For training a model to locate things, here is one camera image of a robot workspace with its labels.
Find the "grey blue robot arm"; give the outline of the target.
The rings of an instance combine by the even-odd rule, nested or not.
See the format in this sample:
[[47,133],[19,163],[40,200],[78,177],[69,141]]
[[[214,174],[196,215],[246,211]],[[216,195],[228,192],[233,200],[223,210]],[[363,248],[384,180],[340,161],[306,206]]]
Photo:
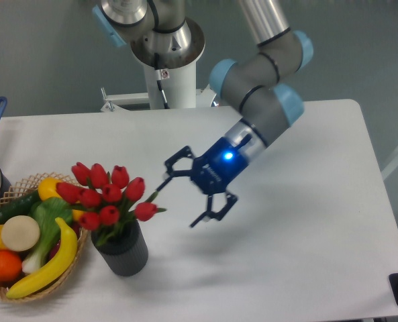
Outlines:
[[[244,64],[218,62],[209,87],[241,118],[202,156],[184,147],[165,163],[168,180],[187,176],[209,199],[225,195],[226,204],[219,211],[207,207],[200,220],[223,219],[237,201],[229,183],[304,111],[283,79],[309,63],[311,40],[290,28],[278,1],[241,1],[240,7],[258,54]],[[142,64],[151,109],[198,106],[195,71],[205,39],[184,1],[99,1],[92,12],[110,41],[129,45]]]

